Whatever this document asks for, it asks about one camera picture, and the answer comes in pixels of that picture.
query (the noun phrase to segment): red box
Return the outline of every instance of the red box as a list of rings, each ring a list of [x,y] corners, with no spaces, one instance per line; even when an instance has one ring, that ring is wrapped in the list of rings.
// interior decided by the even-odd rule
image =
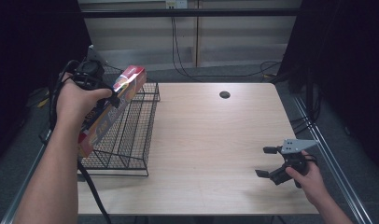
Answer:
[[[85,118],[82,132],[78,137],[78,155],[88,157],[108,132],[113,123],[123,113],[126,106],[146,83],[147,73],[144,67],[130,65],[116,80],[113,88],[120,99],[116,108],[107,102],[104,106],[96,106]]]

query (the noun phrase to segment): black cable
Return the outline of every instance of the black cable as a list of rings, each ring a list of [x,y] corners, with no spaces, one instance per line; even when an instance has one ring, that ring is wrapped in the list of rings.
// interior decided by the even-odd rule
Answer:
[[[316,105],[315,105],[315,121],[318,119],[318,117],[320,116],[320,110],[321,110],[321,101],[323,99],[323,92],[321,90],[318,90],[317,92],[317,98],[316,98]]]
[[[300,129],[299,131],[295,132],[294,134],[297,135],[297,134],[299,134],[299,133],[305,131],[307,128],[311,127],[313,124],[314,124],[314,123],[312,122],[312,123],[306,125],[306,127]]]
[[[306,120],[303,120],[299,125],[295,126],[294,128],[292,128],[292,130],[296,130],[298,129],[299,127],[301,127],[303,124],[306,123]]]
[[[305,155],[305,157],[312,157],[313,160],[317,160],[317,157],[311,154]]]
[[[111,224],[111,219],[108,213],[105,210],[105,207],[103,206],[102,201],[100,200],[99,193],[97,192],[96,187],[93,184],[93,181],[91,180],[91,176],[88,173],[87,169],[82,165],[80,161],[77,161],[77,167],[78,170],[82,173],[84,176],[85,180],[87,181],[88,185],[90,186],[91,193],[93,194],[94,200],[97,203],[97,206],[99,207],[100,211],[102,212],[103,216],[105,217],[105,221],[108,224]]]
[[[56,125],[56,105],[58,104],[59,93],[63,86],[63,77],[66,72],[74,73],[74,69],[79,66],[79,61],[72,60],[66,64],[63,71],[59,74],[58,80],[54,86],[54,90],[49,91],[50,104],[49,104],[49,127],[53,131]]]
[[[184,72],[181,73],[181,71],[175,66],[175,50],[177,52],[177,57],[178,57],[178,60],[180,62],[180,65],[181,65],[181,68]],[[181,62],[181,57],[180,57],[180,52],[178,50],[178,44],[177,44],[177,36],[175,34],[175,18],[172,17],[172,57],[173,57],[173,66],[175,67],[175,70],[181,75],[181,76],[184,76],[184,77],[189,77],[190,79],[194,80],[194,81],[197,81],[197,82],[202,82],[201,80],[198,80],[192,76],[190,76],[187,71],[184,69],[183,67],[183,64]]]
[[[251,74],[247,74],[247,75],[240,75],[240,76],[238,76],[238,75],[232,75],[232,76],[193,76],[193,77],[252,77],[252,76],[261,74],[262,72],[264,72],[270,68],[273,68],[273,67],[277,66],[278,64],[280,64],[280,63],[273,64],[273,65],[263,69],[263,71],[259,70],[259,72],[255,72],[255,73],[251,73]]]
[[[64,67],[63,71],[59,74],[59,77],[58,77],[57,83],[55,84],[54,90],[49,91],[49,92],[51,92],[51,94],[49,95],[50,96],[49,128],[51,131],[54,130],[55,125],[56,125],[56,121],[57,121],[56,106],[57,106],[58,97],[59,97],[59,94],[60,94],[61,89],[63,87],[63,84],[66,80],[73,78],[73,77],[68,77],[65,80],[63,80],[64,74],[66,72],[74,74],[75,69],[78,66],[79,66],[78,61],[72,60],[72,61],[68,62],[67,65]],[[100,200],[100,197],[99,197],[99,194],[97,193],[96,187],[94,186],[94,184],[91,180],[91,176],[88,174],[87,170],[84,168],[84,166],[82,165],[82,163],[80,161],[77,161],[77,168],[83,174],[85,180],[87,181],[87,183],[91,189],[91,193],[93,194],[93,197],[94,197],[100,211],[102,212],[103,216],[105,217],[105,221],[107,222],[107,224],[110,224],[111,219],[110,219],[108,213],[106,212],[102,201]]]
[[[262,78],[261,78],[260,83],[263,82],[263,80],[265,79],[265,75],[266,75],[266,74],[263,73],[264,70],[262,69],[262,66],[265,65],[266,63],[273,63],[273,64],[277,63],[277,64],[280,64],[280,62],[263,62],[263,63],[261,63],[261,64],[260,64],[260,70],[261,70],[261,72],[262,72]]]
[[[277,218],[279,218],[279,220],[280,220],[283,224],[286,224],[285,220],[284,220],[282,217],[277,216]]]
[[[309,118],[309,117],[308,117],[308,116],[305,116],[305,117],[301,117],[301,118],[298,118],[298,119],[292,119],[292,120],[290,121],[290,123],[294,123],[294,122],[300,121],[300,120],[302,120],[302,119],[307,119],[307,118]]]
[[[180,56],[180,52],[178,50],[178,44],[177,44],[177,35],[176,35],[176,32],[175,32],[176,28],[175,28],[175,18],[172,17],[172,38],[173,38],[173,46],[172,46],[172,56],[173,56],[173,66],[175,67],[175,70],[182,76],[184,77],[189,77],[190,79],[192,80],[195,80],[195,81],[198,81],[198,82],[202,82],[201,80],[199,79],[196,79],[196,77],[252,77],[252,76],[255,76],[255,75],[258,75],[258,74],[263,74],[264,71],[272,68],[272,67],[275,67],[276,65],[280,64],[281,62],[263,62],[261,65],[260,65],[260,70],[259,72],[255,72],[255,73],[251,73],[251,74],[247,74],[247,75],[241,75],[241,76],[237,76],[237,75],[234,75],[234,76],[191,76],[187,71],[186,69],[184,68],[183,66],[183,63],[181,62],[181,56]],[[175,65],[175,51],[177,53],[177,57],[178,57],[178,60],[179,60],[179,63],[180,63],[180,67],[181,69],[183,70],[183,73],[176,67]],[[262,66],[266,63],[273,63],[273,65],[265,68],[265,69],[262,69]]]
[[[123,69],[121,69],[121,68],[117,68],[117,67],[114,67],[114,66],[111,66],[110,64],[109,64],[109,65],[105,65],[105,67],[114,68],[114,69],[119,70],[120,72],[123,72],[123,71],[124,71]]]
[[[314,159],[306,159],[306,161],[312,161],[315,163],[315,165],[317,165],[317,160],[314,160]]]

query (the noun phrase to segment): metal rail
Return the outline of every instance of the metal rail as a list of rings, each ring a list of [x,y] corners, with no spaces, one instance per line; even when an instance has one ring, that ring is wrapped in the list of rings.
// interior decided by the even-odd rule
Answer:
[[[82,10],[84,18],[145,18],[145,17],[255,17],[298,16],[314,11],[299,8],[239,8],[239,9],[142,9],[142,10]]]
[[[352,210],[356,219],[358,220],[358,223],[372,224],[371,218],[368,215],[364,207],[364,204],[356,194],[352,185],[347,180],[346,175],[341,169],[341,166],[336,161],[334,155],[331,152],[330,147],[327,145],[327,142],[321,134],[320,130],[311,120],[308,119],[308,117],[306,117],[305,103],[301,98],[298,97],[295,98],[295,103],[298,109],[300,110],[301,115],[304,117],[304,120],[307,122],[309,132],[315,140],[319,141],[320,144],[318,144],[318,147],[320,149],[320,152],[326,160],[326,163],[329,166],[336,183],[338,184],[339,188],[341,189],[341,192],[346,198],[346,201],[350,206],[350,209]]]
[[[51,134],[52,134],[52,131],[49,129],[48,132],[46,133],[45,141],[49,140]],[[1,224],[11,224],[13,222],[19,203],[21,202],[21,197],[23,196],[23,193],[26,190],[27,185],[29,184],[30,179],[33,176],[33,173],[35,172],[35,168],[37,168],[37,165],[41,161],[42,155],[44,154],[46,147],[47,147],[47,144],[43,144],[40,150],[38,151],[38,154],[35,157],[35,161],[33,162],[32,167],[29,170],[29,173],[27,173],[27,176],[25,177],[23,183],[21,184],[21,188],[18,190],[17,194],[15,195],[14,200],[12,201],[8,210],[6,211],[6,214],[4,215],[3,220],[1,221]]]

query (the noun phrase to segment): electrical outlet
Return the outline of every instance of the electrical outlet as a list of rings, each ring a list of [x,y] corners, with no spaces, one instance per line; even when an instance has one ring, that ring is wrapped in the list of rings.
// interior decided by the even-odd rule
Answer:
[[[176,2],[175,0],[166,0],[166,9],[175,9]]]
[[[176,0],[175,1],[175,7],[176,8],[188,8],[188,1],[187,0]]]

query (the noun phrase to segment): wall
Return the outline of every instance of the wall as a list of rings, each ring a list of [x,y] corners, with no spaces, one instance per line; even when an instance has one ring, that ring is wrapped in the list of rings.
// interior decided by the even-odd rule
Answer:
[[[300,0],[188,3],[189,8],[298,8],[300,4]],[[80,7],[163,9],[165,2],[80,0]],[[182,62],[189,67],[281,61],[294,21],[295,17],[175,18]],[[86,24],[92,43],[116,66],[145,63],[148,70],[173,67],[171,18],[86,19]]]

